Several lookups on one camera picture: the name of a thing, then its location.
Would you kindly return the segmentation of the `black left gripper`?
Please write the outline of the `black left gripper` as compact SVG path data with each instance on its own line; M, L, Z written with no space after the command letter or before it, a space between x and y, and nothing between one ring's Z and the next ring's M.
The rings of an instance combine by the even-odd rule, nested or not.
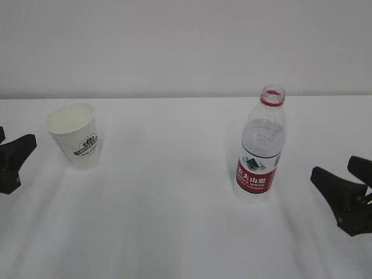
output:
M0 144L4 140L5 132L0 126ZM1 144L0 193L11 194L21 186L19 170L36 147L36 137L33 134Z

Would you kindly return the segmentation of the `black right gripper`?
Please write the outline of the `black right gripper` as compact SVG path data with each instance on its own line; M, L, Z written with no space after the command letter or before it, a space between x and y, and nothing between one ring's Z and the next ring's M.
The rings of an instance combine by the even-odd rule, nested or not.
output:
M337 226L350 236L371 233L372 162L351 156L348 171L365 184L340 178L321 167L314 167L310 177L313 185L327 201Z

